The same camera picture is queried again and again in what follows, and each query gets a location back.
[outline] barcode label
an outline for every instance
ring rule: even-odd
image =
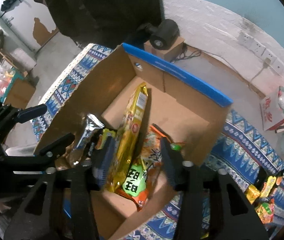
[[[145,105],[146,105],[146,99],[147,99],[147,96],[145,94],[143,94],[142,92],[140,92],[139,97],[138,97],[137,102],[136,102],[136,105],[139,108],[144,110]]]

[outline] blue tablecloth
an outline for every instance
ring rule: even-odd
[[[41,103],[47,105],[48,111],[32,121],[37,140],[40,140],[54,115],[90,69],[111,52],[109,48],[90,44],[69,64],[42,99]],[[228,114],[223,131],[204,165],[215,171],[219,168],[226,169],[242,191],[255,182],[260,169],[265,169],[272,174],[284,169],[284,162],[266,139],[234,110]],[[284,179],[272,197],[275,201],[274,221],[267,224],[266,228],[276,226],[273,234],[275,235],[284,225]],[[163,210],[124,239],[172,239],[178,221],[181,199],[181,193],[177,194]],[[204,199],[203,229],[207,229],[209,223],[209,200]]]

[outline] concrete floor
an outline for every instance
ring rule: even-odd
[[[38,79],[38,83],[36,85],[36,92],[30,100],[28,107],[36,106],[39,103],[48,88],[79,52],[81,50],[75,43],[60,33],[55,35],[40,50],[37,57],[37,64],[30,73],[31,76]],[[275,134],[272,131],[263,131],[259,107],[260,98],[258,95],[251,91],[247,84],[243,83],[236,76],[220,68],[218,65],[221,63],[218,62],[215,64],[214,60],[208,60],[208,56],[203,54],[200,57],[178,61],[175,64],[198,76],[232,98],[234,100],[233,108],[255,126],[272,147],[277,150],[277,153],[281,155],[277,145],[281,134]],[[17,124],[6,140],[8,147],[34,143],[36,143],[36,138],[30,122]]]
[[[56,78],[67,65],[81,52],[75,43],[68,37],[57,33],[38,53],[37,64],[30,76],[37,82],[36,91],[28,107],[37,106],[41,97],[50,88]],[[26,122],[17,124],[11,130],[7,139],[8,147],[24,146],[36,143],[32,124]]]

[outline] green label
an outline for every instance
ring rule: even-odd
[[[146,188],[147,173],[141,165],[132,165],[122,185],[125,193],[137,197]]]

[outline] metal bolt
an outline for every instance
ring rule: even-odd
[[[45,172],[46,172],[47,174],[53,174],[53,173],[56,172],[56,168],[54,168],[54,167],[49,167],[49,168],[46,169]]]
[[[221,174],[221,175],[226,175],[227,174],[227,171],[226,169],[218,169],[218,174]]]
[[[183,161],[183,162],[182,162],[182,165],[183,165],[184,167],[192,167],[194,164],[193,164],[193,162],[191,162],[191,161]]]

